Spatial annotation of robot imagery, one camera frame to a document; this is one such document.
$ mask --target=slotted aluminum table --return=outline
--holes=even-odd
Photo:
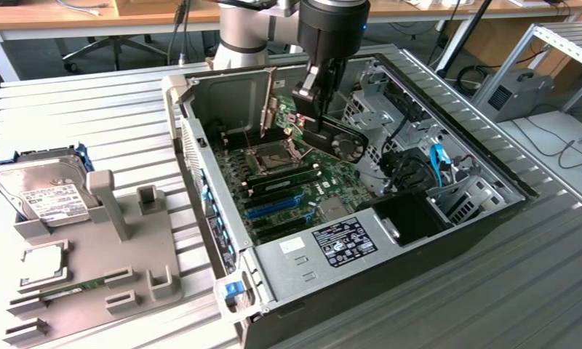
[[[386,54],[541,196],[465,255],[276,347],[582,348],[582,203],[576,191],[411,55],[386,45],[360,51],[372,52]],[[89,144],[97,168],[116,171],[119,193],[149,182],[165,191],[187,294],[172,307],[42,348],[239,347],[215,307],[211,266],[173,162],[159,90],[161,76],[204,69],[192,65],[1,86],[0,147],[33,144],[34,127],[61,125],[55,138]],[[8,233],[0,220],[0,239]]]

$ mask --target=green circuit board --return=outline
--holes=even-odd
[[[258,244],[319,225],[332,217],[355,212],[358,205],[372,198],[372,193],[358,179],[354,164],[340,161],[302,142],[303,122],[296,118],[291,99],[279,98],[275,122],[286,130],[288,137],[284,140],[232,151],[215,151],[239,214]],[[280,190],[270,183],[255,184],[251,187],[252,193],[247,190],[247,182],[267,180],[272,175],[280,177],[292,171],[302,173],[278,180],[276,185],[286,185]],[[283,201],[292,206],[272,209],[280,204],[276,199],[280,196],[286,197]],[[324,213],[326,206],[332,208],[332,213]],[[272,212],[260,214],[256,218],[250,216],[270,209]]]

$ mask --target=warning label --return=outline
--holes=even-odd
[[[356,218],[314,231],[312,235],[330,265],[335,268],[378,251]]]
[[[87,214],[87,205],[75,184],[24,191],[21,197],[42,222]]]

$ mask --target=gray electronic device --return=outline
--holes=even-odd
[[[494,75],[487,75],[479,90],[483,89],[483,85],[494,78]],[[550,76],[538,75],[527,68],[515,69],[505,74],[498,88],[487,102],[478,105],[478,110],[494,122],[523,118],[534,106],[543,101],[553,88],[554,81]]]
[[[359,161],[311,149],[286,100],[304,73],[298,64],[195,73],[179,98],[215,296],[244,348],[267,348],[451,260],[537,196],[380,55],[350,59],[328,108],[367,143],[323,137]]]
[[[87,210],[100,205],[85,187],[89,171],[83,145],[0,153],[0,193],[22,220],[40,219],[49,227],[81,222]]]

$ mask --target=motherboard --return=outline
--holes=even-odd
[[[248,234],[263,244],[355,212],[374,197],[354,164],[302,141],[303,119],[290,98],[275,102],[266,137],[234,134],[215,149]],[[358,151],[354,144],[347,151]]]

